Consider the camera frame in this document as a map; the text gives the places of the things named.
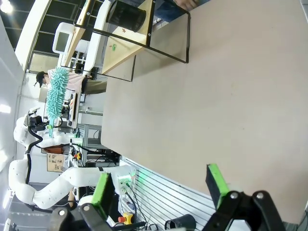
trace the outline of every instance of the black cup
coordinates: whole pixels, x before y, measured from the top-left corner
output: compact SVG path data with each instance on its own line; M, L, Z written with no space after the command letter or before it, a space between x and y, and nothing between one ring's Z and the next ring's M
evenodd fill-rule
M143 25L146 11L115 0L107 14L106 22L137 32Z
M167 220L165 222L165 230L183 227L186 228L186 230L194 230L196 228L196 220L192 215L186 214L182 217Z

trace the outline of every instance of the striped panel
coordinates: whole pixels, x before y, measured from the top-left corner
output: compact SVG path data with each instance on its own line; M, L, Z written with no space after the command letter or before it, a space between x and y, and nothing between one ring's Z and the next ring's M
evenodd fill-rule
M122 161L136 168L134 192L137 196L140 208L137 209L137 220L144 221L140 209L148 224L156 224L159 230L164 230L165 222L170 219L191 214L196 220L196 230L201 231L215 207L210 196L197 192L184 185L176 183L158 173L155 173L136 162L121 157ZM118 210L134 213L127 205L129 198L120 196ZM242 220L234 221L231 231L247 231L247 225Z

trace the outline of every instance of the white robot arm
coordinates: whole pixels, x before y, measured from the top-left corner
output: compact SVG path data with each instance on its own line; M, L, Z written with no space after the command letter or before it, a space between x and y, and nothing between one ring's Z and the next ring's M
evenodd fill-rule
M27 184L28 168L31 164L29 149L31 149L33 142L36 142L36 138L28 130L28 117L25 115L19 118L14 130L15 140L27 149L24 158L12 161L9 168L9 186L15 192L16 197L26 204L47 209L60 201L74 186L96 186L103 173L98 167L71 167L40 191ZM37 134L43 136L43 141L38 143L40 147L69 143L71 139L69 136L56 132L53 133L54 138L49 138L48 134L44 136L44 131L38 131ZM118 194L123 193L122 189L126 186L125 183L131 182L133 171L134 169L130 166L104 168L104 172L111 173L115 191Z
M14 160L9 168L9 186L16 197L29 205L47 209L60 201L74 187L96 186L101 173L98 167L70 167L40 191L26 184L28 160Z

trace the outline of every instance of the table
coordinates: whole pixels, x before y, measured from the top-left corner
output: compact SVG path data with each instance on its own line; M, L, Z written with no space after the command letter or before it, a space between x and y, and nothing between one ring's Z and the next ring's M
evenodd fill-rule
M143 51L132 83L108 79L102 145L206 194L206 165L217 163L228 183L267 190L282 219L298 223L308 198L300 2L212 0L191 16L189 64ZM183 23L153 33L153 44L182 53ZM111 73L127 72L126 63Z

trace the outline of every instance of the white wall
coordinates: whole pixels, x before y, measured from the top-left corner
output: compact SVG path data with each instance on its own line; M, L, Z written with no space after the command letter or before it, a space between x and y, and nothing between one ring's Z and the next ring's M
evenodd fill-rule
M36 39L38 27L50 2L51 0L36 0L34 2L19 37L15 54L24 71L27 68L27 62L32 51L32 44Z
M13 139L15 111L17 108L17 95L19 93L24 72L15 56L9 38L6 34L3 22L0 18L0 104L11 107L11 113L0 112L0 151L7 155L7 161L0 164L0 223L4 223L6 209L2 208L2 202L7 192L8 164L16 153Z

